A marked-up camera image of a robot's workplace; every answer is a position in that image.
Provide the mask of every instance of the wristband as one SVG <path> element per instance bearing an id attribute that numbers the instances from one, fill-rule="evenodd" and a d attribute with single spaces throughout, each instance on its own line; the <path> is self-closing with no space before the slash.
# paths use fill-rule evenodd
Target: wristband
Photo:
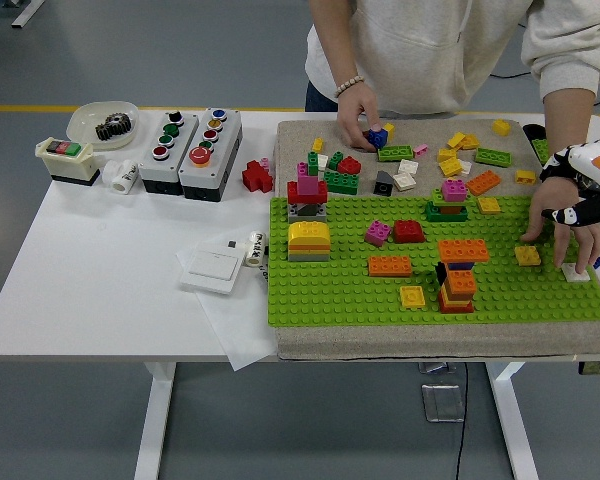
<path id="1" fill-rule="evenodd" d="M 340 85 L 336 89 L 335 97 L 338 98 L 342 92 L 344 92 L 347 88 L 355 85 L 358 82 L 364 82 L 364 77 L 362 75 L 356 75 L 355 77 L 347 80 L 342 85 Z"/>

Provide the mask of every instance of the black cable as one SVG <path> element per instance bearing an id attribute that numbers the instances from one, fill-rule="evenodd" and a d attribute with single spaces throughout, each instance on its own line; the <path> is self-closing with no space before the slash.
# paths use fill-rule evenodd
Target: black cable
<path id="1" fill-rule="evenodd" d="M 467 400 L 469 399 L 469 367 L 464 362 L 465 386 L 464 386 L 464 419 L 462 420 L 462 434 L 460 435 L 460 448 L 458 449 L 458 460 L 456 462 L 456 480 L 460 478 L 460 459 L 462 458 L 462 448 L 464 447 L 464 430 L 467 427 Z"/>

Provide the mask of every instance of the red button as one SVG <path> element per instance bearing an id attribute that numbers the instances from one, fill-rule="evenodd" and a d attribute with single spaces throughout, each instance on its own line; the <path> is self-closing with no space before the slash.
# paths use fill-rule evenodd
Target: red button
<path id="1" fill-rule="evenodd" d="M 205 147 L 196 147 L 189 152 L 189 158 L 196 166 L 203 166 L 209 163 L 211 152 Z"/>

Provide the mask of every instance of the green lego baseplate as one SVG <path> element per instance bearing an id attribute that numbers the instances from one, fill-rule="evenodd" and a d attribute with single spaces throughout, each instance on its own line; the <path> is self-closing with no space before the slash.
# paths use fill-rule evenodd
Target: green lego baseplate
<path id="1" fill-rule="evenodd" d="M 514 247 L 524 233 L 530 197 L 497 197 L 502 213 L 482 215 L 467 206 L 462 223 L 428 222 L 426 197 L 354 197 L 328 201 L 331 254 L 328 262 L 287 260 L 287 200 L 271 200 L 269 244 L 269 324 L 274 327 L 377 325 L 449 325 L 468 323 L 532 323 L 600 320 L 600 284 L 588 268 L 591 281 L 568 283 L 553 266 L 551 224 L 533 243 L 542 264 L 520 267 Z M 364 241 L 373 220 L 393 227 L 396 220 L 413 219 L 422 225 L 425 243 L 378 248 Z M 478 291 L 474 313 L 442 314 L 437 302 L 439 284 L 435 266 L 440 261 L 438 240 L 482 238 L 490 253 L 487 263 L 473 269 Z M 409 278 L 369 277 L 370 255 L 408 255 Z M 575 262 L 577 246 L 567 252 Z M 421 286 L 426 306 L 405 308 L 401 286 Z"/>

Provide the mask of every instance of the green button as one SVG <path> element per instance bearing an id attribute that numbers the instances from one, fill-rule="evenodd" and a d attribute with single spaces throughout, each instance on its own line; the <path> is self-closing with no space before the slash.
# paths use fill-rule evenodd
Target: green button
<path id="1" fill-rule="evenodd" d="M 82 146 L 79 143 L 71 143 L 65 150 L 64 154 L 75 157 L 81 149 Z"/>

